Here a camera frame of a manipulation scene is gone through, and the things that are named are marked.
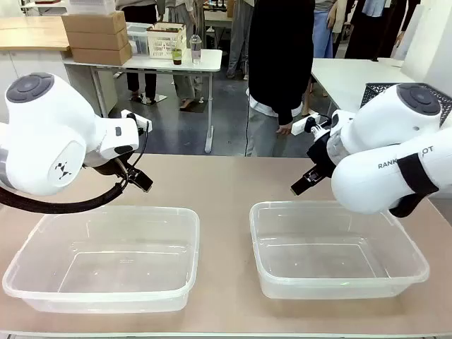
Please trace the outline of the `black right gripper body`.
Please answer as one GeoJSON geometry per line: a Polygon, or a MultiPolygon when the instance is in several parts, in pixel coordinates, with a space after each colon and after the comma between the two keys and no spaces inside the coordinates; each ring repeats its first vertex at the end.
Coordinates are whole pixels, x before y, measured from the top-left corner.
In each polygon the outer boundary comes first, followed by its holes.
{"type": "Polygon", "coordinates": [[[326,132],[323,136],[314,141],[314,144],[308,149],[307,155],[315,164],[308,171],[309,177],[332,177],[336,165],[330,158],[327,151],[327,142],[330,139],[330,133],[326,132]]]}

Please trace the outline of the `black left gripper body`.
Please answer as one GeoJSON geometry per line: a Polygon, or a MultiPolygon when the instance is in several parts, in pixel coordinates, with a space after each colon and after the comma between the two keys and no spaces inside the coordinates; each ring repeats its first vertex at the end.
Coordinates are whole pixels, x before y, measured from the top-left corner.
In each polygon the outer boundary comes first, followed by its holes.
{"type": "Polygon", "coordinates": [[[132,153],[125,153],[115,159],[108,160],[98,153],[88,153],[83,161],[83,166],[91,167],[101,175],[116,175],[124,179],[126,171],[131,167],[128,163],[131,156],[132,153]]]}

